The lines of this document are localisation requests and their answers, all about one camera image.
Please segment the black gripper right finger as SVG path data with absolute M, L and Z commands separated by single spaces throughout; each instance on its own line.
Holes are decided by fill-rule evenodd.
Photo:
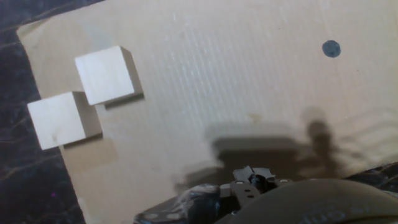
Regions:
M 246 166 L 233 171 L 234 180 L 220 186 L 219 217 L 237 215 L 240 210 L 264 211 L 280 202 L 274 191 L 292 184 L 278 179 L 270 169 Z

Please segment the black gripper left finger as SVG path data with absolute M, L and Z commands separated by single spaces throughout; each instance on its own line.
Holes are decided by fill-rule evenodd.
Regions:
M 137 214 L 135 224 L 214 223 L 220 210 L 218 185 L 201 184 L 182 194 Z

